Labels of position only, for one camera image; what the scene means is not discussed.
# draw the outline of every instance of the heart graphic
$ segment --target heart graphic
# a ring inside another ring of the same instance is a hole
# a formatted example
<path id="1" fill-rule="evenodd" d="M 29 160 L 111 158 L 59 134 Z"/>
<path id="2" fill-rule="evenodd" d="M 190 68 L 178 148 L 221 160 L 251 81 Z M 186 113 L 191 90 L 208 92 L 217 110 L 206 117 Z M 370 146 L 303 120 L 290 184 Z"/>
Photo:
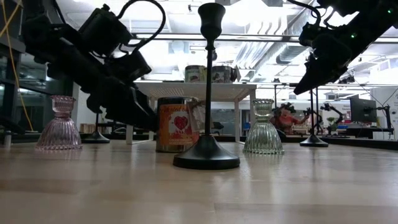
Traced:
<path id="1" fill-rule="evenodd" d="M 174 118 L 174 125 L 179 129 L 183 130 L 188 125 L 188 118 L 177 116 Z"/>

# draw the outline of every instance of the computer monitor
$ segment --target computer monitor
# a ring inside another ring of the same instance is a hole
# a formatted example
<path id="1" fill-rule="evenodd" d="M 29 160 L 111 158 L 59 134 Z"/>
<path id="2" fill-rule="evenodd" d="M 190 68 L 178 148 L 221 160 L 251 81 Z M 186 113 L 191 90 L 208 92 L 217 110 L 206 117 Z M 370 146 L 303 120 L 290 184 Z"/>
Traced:
<path id="1" fill-rule="evenodd" d="M 374 100 L 362 100 L 350 98 L 351 121 L 377 122 L 376 102 Z"/>

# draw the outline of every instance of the glass candle holder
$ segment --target glass candle holder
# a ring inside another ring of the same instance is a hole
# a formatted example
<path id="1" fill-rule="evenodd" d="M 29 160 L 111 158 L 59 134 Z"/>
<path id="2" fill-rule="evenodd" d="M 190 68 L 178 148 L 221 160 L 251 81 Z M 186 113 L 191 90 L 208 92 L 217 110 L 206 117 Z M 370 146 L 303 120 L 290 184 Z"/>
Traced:
<path id="1" fill-rule="evenodd" d="M 244 152 L 255 154 L 279 155 L 284 154 L 278 132 L 269 120 L 272 118 L 272 104 L 274 100 L 253 100 L 256 122 L 249 131 Z"/>
<path id="2" fill-rule="evenodd" d="M 49 122 L 36 144 L 38 150 L 81 149 L 77 127 L 70 118 L 75 99 L 70 96 L 51 96 L 55 118 Z"/>

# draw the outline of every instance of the black candle holder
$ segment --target black candle holder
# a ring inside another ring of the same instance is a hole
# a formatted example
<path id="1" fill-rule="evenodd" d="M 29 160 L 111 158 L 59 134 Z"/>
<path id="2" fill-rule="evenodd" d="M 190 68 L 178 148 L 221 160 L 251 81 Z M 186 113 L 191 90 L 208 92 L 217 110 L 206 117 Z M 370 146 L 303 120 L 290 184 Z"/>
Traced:
<path id="1" fill-rule="evenodd" d="M 311 94 L 311 135 L 305 141 L 300 142 L 300 146 L 305 147 L 328 147 L 329 144 L 327 142 L 322 141 L 318 136 L 315 134 L 315 122 L 313 118 L 313 93 L 310 90 Z"/>
<path id="2" fill-rule="evenodd" d="M 222 170 L 239 167 L 238 156 L 223 149 L 211 135 L 211 83 L 213 67 L 214 41 L 221 35 L 221 21 L 225 15 L 224 6 L 217 3 L 206 3 L 199 7 L 201 19 L 200 32 L 207 40 L 207 79 L 206 79 L 206 121 L 205 135 L 187 151 L 174 157 L 173 165 L 187 169 Z"/>
<path id="3" fill-rule="evenodd" d="M 99 131 L 98 131 L 98 117 L 100 115 L 97 113 L 96 114 L 96 119 L 95 119 L 95 131 L 89 135 L 87 138 L 84 138 L 81 140 L 81 143 L 88 143 L 88 144 L 106 144 L 110 143 L 111 140 L 107 139 L 104 137 Z"/>

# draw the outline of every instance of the white table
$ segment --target white table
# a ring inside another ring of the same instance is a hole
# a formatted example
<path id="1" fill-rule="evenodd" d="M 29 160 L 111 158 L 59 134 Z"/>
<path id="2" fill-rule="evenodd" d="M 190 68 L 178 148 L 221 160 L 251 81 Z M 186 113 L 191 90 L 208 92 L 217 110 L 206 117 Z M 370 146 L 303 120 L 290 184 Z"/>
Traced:
<path id="1" fill-rule="evenodd" d="M 155 101 L 162 97 L 184 96 L 196 97 L 199 100 L 206 99 L 206 83 L 168 83 L 168 82 L 136 82 L 139 90 L 150 99 L 150 105 L 154 109 Z M 257 85 L 253 84 L 222 84 L 214 83 L 211 89 L 211 100 L 215 102 L 234 102 L 235 111 L 235 141 L 240 142 L 241 138 L 241 113 L 239 102 L 250 96 L 251 123 L 254 124 L 252 101 L 256 99 Z M 132 126 L 127 126 L 126 142 L 132 144 Z M 149 134 L 153 140 L 154 133 Z"/>

